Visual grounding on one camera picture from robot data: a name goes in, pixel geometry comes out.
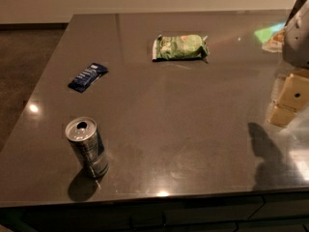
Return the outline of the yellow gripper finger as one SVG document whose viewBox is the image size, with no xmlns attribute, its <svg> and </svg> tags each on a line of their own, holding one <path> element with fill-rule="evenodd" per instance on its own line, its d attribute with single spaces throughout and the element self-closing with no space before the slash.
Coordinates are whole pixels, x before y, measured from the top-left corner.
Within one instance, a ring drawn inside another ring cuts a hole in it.
<svg viewBox="0 0 309 232">
<path fill-rule="evenodd" d="M 267 120 L 274 126 L 285 128 L 295 116 L 296 113 L 294 111 L 274 105 L 270 108 Z"/>
<path fill-rule="evenodd" d="M 292 72 L 286 79 L 278 98 L 278 104 L 298 112 L 309 103 L 309 71 Z"/>
</svg>

